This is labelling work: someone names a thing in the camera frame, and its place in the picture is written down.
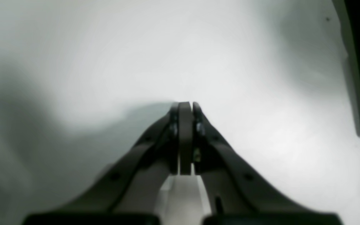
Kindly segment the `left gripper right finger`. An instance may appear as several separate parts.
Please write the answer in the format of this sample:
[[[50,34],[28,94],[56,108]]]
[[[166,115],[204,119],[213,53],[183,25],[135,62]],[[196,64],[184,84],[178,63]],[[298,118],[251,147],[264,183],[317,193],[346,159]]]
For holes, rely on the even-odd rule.
[[[310,210],[283,195],[230,146],[193,103],[194,145],[212,214],[203,225],[341,225],[335,213]]]

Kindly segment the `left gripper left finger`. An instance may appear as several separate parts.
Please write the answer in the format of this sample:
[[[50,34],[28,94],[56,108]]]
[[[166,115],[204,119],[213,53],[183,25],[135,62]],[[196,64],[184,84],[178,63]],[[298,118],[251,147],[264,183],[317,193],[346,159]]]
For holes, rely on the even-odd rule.
[[[170,175],[190,175],[192,163],[192,108],[175,102],[85,193],[24,224],[159,225],[154,208],[161,186]]]

